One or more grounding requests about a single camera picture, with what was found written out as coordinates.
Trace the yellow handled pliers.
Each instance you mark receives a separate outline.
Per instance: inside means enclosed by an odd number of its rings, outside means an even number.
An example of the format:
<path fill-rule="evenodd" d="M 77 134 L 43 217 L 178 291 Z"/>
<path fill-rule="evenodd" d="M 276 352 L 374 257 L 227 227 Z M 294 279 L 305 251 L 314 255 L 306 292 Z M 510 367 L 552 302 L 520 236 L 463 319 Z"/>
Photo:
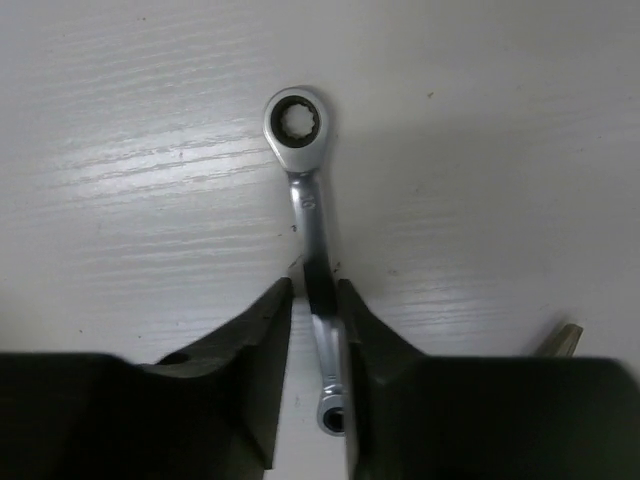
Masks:
<path fill-rule="evenodd" d="M 561 322 L 550 332 L 535 350 L 538 357 L 572 357 L 584 329 L 575 323 Z"/>

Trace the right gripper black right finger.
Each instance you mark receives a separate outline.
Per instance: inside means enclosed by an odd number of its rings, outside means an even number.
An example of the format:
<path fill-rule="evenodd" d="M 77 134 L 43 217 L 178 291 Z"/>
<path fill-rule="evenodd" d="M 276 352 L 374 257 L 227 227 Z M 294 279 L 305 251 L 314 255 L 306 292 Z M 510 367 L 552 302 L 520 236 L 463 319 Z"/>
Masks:
<path fill-rule="evenodd" d="M 425 354 L 338 284 L 353 479 L 635 479 L 639 386 L 605 358 Z"/>

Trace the small silver wrench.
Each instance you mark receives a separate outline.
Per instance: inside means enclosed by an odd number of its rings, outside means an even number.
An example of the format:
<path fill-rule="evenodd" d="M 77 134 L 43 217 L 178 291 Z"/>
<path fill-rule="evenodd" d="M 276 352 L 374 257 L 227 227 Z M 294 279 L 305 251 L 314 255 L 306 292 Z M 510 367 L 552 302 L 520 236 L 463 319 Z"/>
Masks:
<path fill-rule="evenodd" d="M 289 87 L 267 102 L 263 133 L 286 174 L 301 239 L 304 287 L 322 378 L 317 422 L 326 434 L 342 436 L 346 387 L 339 348 L 341 323 L 322 181 L 329 163 L 331 117 L 325 102 L 312 89 Z"/>

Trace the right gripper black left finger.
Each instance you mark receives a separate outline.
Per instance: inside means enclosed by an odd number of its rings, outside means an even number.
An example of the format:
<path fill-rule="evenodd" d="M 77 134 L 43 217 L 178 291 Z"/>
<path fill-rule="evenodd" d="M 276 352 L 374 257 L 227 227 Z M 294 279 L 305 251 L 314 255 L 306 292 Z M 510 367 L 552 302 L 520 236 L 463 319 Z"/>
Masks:
<path fill-rule="evenodd" d="M 1 357 L 5 479 L 260 479 L 274 462 L 293 285 L 154 364 Z"/>

